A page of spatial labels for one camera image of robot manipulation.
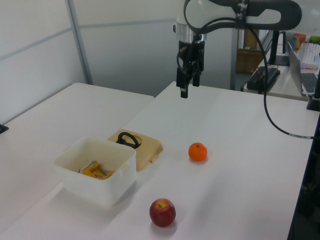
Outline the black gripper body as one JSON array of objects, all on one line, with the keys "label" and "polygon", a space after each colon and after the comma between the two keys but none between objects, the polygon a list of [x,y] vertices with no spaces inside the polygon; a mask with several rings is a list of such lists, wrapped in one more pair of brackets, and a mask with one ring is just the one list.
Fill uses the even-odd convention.
[{"label": "black gripper body", "polygon": [[204,70],[205,41],[178,42],[178,68],[189,70],[192,67],[199,67]]}]

